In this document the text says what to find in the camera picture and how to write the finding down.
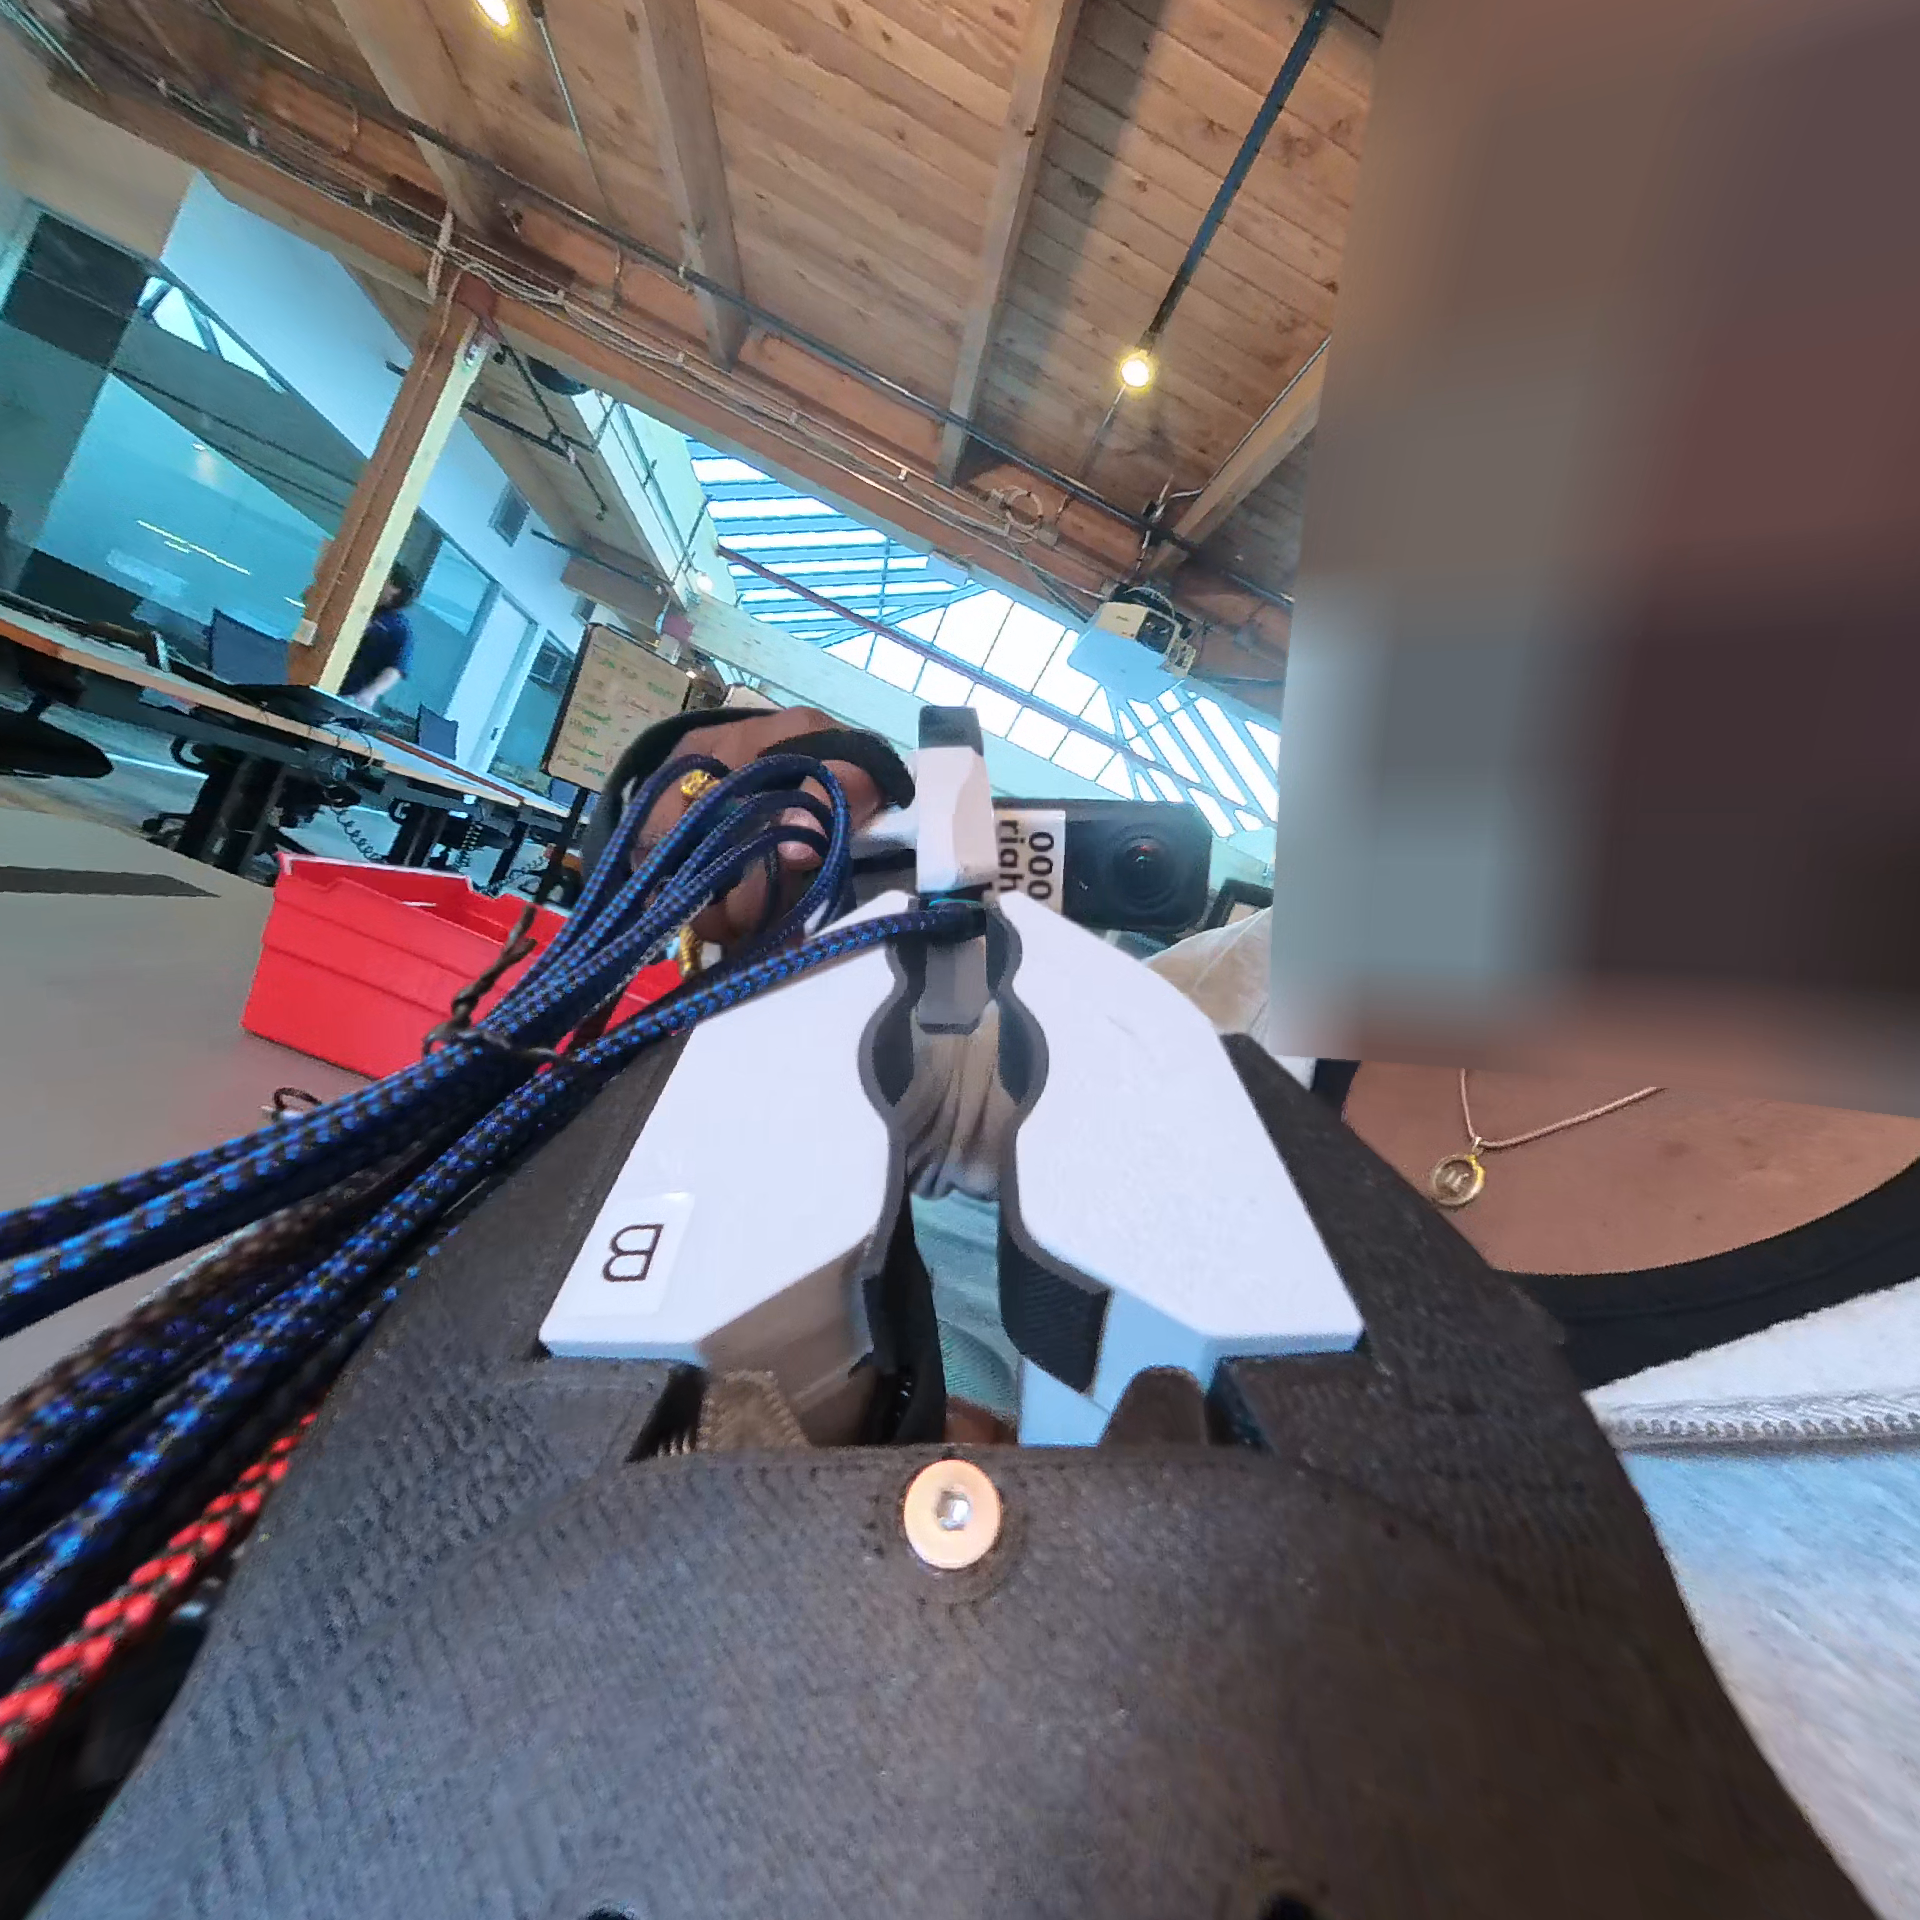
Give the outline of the black top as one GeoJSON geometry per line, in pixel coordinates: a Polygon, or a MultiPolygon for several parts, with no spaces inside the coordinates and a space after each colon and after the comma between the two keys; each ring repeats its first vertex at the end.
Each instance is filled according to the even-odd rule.
{"type": "Polygon", "coordinates": [[[1916,1308],[1914,1115],[1343,1059],[1310,1090],[1551,1318],[1586,1388],[1857,1301],[1916,1308]]]}

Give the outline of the person's right hand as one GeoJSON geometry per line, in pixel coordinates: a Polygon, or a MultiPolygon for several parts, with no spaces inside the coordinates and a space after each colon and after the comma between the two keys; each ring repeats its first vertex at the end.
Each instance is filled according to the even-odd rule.
{"type": "MultiPolygon", "coordinates": [[[[643,862],[687,809],[680,781],[654,787],[662,768],[680,766],[724,780],[765,756],[804,756],[824,763],[846,799],[854,838],[915,797],[908,762],[886,738],[846,725],[827,712],[809,705],[683,712],[651,723],[620,752],[588,814],[583,877],[592,875],[608,842],[624,832],[630,833],[631,862],[643,862]]],[[[854,877],[837,888],[829,905],[805,908],[822,862],[822,851],[805,836],[824,838],[827,828],[807,806],[790,807],[782,820],[786,833],[773,851],[748,865],[728,893],[691,919],[697,958],[742,964],[852,910],[854,877]]]]}

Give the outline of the white ceiling projector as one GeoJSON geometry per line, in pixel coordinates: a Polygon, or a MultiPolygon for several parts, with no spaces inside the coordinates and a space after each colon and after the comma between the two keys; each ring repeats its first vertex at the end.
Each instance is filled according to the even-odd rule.
{"type": "Polygon", "coordinates": [[[1152,583],[1116,588],[1072,639],[1067,667],[1127,701],[1154,701],[1188,679],[1195,622],[1152,583]]]}

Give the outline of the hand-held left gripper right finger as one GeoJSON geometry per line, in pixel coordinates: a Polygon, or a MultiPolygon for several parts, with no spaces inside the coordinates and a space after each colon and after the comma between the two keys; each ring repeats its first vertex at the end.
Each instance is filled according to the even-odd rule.
{"type": "Polygon", "coordinates": [[[1152,1371],[1343,1356],[1363,1321],[1225,1044],[1155,971],[999,901],[997,1310],[1024,1446],[1091,1446],[1152,1371]]]}

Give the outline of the whiteboard with green writing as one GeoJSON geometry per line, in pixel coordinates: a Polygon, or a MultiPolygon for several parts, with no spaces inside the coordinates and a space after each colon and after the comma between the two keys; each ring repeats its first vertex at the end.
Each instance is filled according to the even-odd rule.
{"type": "Polygon", "coordinates": [[[624,750],[678,716],[693,676],[608,622],[583,629],[540,769],[552,781],[597,793],[624,750]]]}

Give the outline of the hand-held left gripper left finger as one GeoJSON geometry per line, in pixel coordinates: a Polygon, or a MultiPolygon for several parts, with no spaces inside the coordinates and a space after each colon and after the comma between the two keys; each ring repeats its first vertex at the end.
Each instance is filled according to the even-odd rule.
{"type": "Polygon", "coordinates": [[[769,1373],[852,1404],[904,1202],[869,1030],[892,940],[704,1020],[683,1042],[540,1324],[546,1356],[769,1373]]]}

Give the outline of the long wooden desk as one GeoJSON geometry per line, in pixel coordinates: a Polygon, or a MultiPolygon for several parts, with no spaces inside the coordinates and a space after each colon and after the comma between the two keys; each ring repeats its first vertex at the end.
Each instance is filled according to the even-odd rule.
{"type": "Polygon", "coordinates": [[[200,778],[172,848],[239,873],[267,851],[288,851],[288,833],[310,814],[375,809],[392,822],[385,842],[346,828],[363,858],[401,867],[442,864],[462,871],[492,848],[485,879],[501,893],[527,848],[560,867],[579,832],[582,799],[547,797],[459,766],[443,753],[378,732],[372,713],[336,718],[288,712],[205,674],[170,664],[155,632],[69,625],[3,595],[3,665],[25,691],[11,718],[51,733],[53,708],[86,712],[157,736],[200,778]]]}

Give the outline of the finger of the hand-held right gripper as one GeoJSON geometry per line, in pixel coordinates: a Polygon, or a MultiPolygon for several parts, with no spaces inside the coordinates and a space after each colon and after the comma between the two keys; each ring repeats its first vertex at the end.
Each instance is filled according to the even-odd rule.
{"type": "Polygon", "coordinates": [[[978,712],[919,709],[909,758],[914,797],[861,832],[861,867],[899,877],[923,899],[978,896],[996,879],[996,803],[978,712]]]}

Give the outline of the black twist tie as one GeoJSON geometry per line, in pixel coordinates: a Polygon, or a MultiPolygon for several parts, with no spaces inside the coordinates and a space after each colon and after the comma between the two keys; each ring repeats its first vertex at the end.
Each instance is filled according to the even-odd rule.
{"type": "Polygon", "coordinates": [[[478,1020],[484,1020],[503,996],[516,991],[525,971],[541,958],[555,929],[562,926],[563,916],[530,899],[518,913],[503,944],[492,953],[492,960],[454,991],[443,1018],[422,1035],[420,1059],[429,1059],[435,1052],[455,1044],[478,1020]]]}

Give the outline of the red plastic bin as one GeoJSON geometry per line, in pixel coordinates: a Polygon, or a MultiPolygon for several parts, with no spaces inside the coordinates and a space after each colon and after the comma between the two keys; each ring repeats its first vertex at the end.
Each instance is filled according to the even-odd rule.
{"type": "Polygon", "coordinates": [[[369,1080],[394,1074],[420,1059],[523,910],[452,871],[283,853],[239,1026],[369,1080]]]}

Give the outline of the black office chair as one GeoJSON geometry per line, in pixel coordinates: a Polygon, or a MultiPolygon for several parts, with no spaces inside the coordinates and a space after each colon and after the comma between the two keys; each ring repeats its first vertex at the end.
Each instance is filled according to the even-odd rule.
{"type": "Polygon", "coordinates": [[[1,704],[1,778],[98,781],[113,773],[113,759],[87,736],[64,732],[46,713],[67,705],[60,686],[29,686],[21,704],[1,704]]]}

